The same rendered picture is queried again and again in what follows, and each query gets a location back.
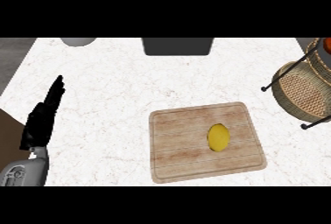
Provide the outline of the dark grey box appliance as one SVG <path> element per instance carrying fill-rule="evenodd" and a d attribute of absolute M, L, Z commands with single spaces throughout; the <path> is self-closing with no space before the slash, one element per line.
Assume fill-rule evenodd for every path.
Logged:
<path fill-rule="evenodd" d="M 141 45 L 149 56 L 205 56 L 212 38 L 143 38 Z"/>

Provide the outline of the grey round bowl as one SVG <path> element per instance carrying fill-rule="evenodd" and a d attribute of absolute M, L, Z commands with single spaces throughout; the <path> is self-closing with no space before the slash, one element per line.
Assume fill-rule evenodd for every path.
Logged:
<path fill-rule="evenodd" d="M 87 46 L 96 39 L 94 38 L 62 38 L 62 42 L 72 47 Z"/>

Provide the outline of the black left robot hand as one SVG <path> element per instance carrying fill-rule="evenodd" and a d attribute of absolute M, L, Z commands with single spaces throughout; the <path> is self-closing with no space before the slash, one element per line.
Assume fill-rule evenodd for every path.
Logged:
<path fill-rule="evenodd" d="M 63 93 L 63 76 L 59 75 L 48 88 L 45 99 L 35 105 L 32 112 L 28 114 L 19 145 L 22 151 L 28 151 L 32 147 L 47 146 Z"/>

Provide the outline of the tiered wicker basket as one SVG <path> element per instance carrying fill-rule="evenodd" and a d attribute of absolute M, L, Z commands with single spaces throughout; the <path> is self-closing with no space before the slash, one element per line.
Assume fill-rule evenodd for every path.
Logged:
<path fill-rule="evenodd" d="M 277 69 L 261 91 L 267 89 L 283 111 L 307 122 L 302 130 L 331 123 L 331 54 L 323 49 L 323 38 L 314 38 L 304 56 Z"/>

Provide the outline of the wooden cutting board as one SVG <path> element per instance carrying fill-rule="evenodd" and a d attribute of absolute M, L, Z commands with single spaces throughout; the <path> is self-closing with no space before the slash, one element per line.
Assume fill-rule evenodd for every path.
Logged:
<path fill-rule="evenodd" d="M 209 149 L 214 124 L 230 133 L 227 147 Z M 245 105 L 229 102 L 174 108 L 149 114 L 149 164 L 156 183 L 206 178 L 265 167 L 264 151 Z"/>

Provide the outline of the yellow lemon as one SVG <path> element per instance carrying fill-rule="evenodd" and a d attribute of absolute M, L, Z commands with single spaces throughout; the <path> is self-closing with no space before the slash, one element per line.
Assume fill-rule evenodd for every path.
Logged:
<path fill-rule="evenodd" d="M 220 124 L 214 124 L 206 134 L 208 146 L 212 151 L 221 151 L 230 142 L 230 132 Z"/>

